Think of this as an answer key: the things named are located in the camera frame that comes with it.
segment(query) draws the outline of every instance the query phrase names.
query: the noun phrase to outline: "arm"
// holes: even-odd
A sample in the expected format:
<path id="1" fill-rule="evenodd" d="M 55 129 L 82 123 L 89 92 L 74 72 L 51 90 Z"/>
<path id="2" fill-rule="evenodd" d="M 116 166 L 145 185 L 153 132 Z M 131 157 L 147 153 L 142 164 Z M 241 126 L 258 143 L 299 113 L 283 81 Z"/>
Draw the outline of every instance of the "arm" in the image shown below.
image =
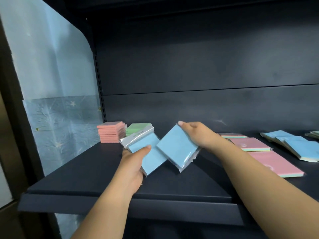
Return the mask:
<path id="1" fill-rule="evenodd" d="M 140 171 L 142 160 L 150 150 L 150 145 L 133 154 L 123 150 L 122 160 L 112 181 L 71 239 L 123 237 L 129 203 L 143 181 Z"/>
<path id="2" fill-rule="evenodd" d="M 220 159 L 244 205 L 269 238 L 319 237 L 317 201 L 204 124 L 179 125 L 193 142 Z"/>

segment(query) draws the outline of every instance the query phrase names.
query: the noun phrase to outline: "person's right hand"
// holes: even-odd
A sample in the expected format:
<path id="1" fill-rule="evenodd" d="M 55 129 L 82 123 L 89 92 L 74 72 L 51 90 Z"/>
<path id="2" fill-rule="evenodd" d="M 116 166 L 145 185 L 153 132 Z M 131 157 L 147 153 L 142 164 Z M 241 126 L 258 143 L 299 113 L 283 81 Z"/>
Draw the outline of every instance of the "person's right hand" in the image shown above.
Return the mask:
<path id="1" fill-rule="evenodd" d="M 190 139 L 198 146 L 205 148 L 209 151 L 214 150 L 217 143 L 221 140 L 221 136 L 214 133 L 211 129 L 206 127 L 201 122 L 182 122 L 179 121 L 178 125 L 188 133 Z"/>

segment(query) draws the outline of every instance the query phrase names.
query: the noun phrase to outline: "person's left hand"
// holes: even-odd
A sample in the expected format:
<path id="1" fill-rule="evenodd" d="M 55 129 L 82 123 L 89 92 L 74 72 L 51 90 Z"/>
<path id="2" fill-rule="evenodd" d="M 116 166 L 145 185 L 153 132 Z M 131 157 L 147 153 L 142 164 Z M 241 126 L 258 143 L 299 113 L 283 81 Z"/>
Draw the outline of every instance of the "person's left hand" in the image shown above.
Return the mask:
<path id="1" fill-rule="evenodd" d="M 142 160 L 150 150 L 150 145 L 141 148 L 135 153 L 124 149 L 121 162 L 106 191 L 111 190 L 111 194 L 113 194 L 114 197 L 130 201 L 143 181 L 143 173 L 140 170 Z"/>

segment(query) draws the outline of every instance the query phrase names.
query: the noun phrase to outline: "hand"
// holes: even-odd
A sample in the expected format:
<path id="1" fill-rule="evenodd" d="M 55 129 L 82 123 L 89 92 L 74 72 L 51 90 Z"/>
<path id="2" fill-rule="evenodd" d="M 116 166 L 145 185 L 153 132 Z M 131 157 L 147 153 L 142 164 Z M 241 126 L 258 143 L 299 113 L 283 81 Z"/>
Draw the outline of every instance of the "hand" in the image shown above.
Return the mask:
<path id="1" fill-rule="evenodd" d="M 121 162 L 106 188 L 115 199 L 124 199 L 130 201 L 133 194 L 139 189 L 143 181 L 143 173 L 141 172 L 142 160 L 150 152 L 151 146 L 147 145 L 135 153 L 124 149 L 122 152 Z"/>
<path id="2" fill-rule="evenodd" d="M 198 146 L 213 151 L 217 147 L 217 143 L 221 140 L 221 136 L 214 133 L 201 122 L 182 122 L 178 125 L 190 136 L 190 139 Z"/>

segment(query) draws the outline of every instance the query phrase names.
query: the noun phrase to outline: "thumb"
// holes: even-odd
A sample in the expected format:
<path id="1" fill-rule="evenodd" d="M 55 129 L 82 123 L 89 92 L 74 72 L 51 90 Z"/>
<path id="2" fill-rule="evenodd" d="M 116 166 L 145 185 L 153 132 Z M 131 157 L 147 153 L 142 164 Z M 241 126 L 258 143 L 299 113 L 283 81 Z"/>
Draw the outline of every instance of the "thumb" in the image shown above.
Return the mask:
<path id="1" fill-rule="evenodd" d="M 147 145 L 144 148 L 141 148 L 140 150 L 136 151 L 135 153 L 133 153 L 134 157 L 143 159 L 152 149 L 151 145 Z"/>
<path id="2" fill-rule="evenodd" d="M 193 131 L 193 128 L 186 122 L 182 122 L 179 121 L 178 125 L 185 131 L 187 132 L 189 135 L 191 134 L 191 132 Z"/>

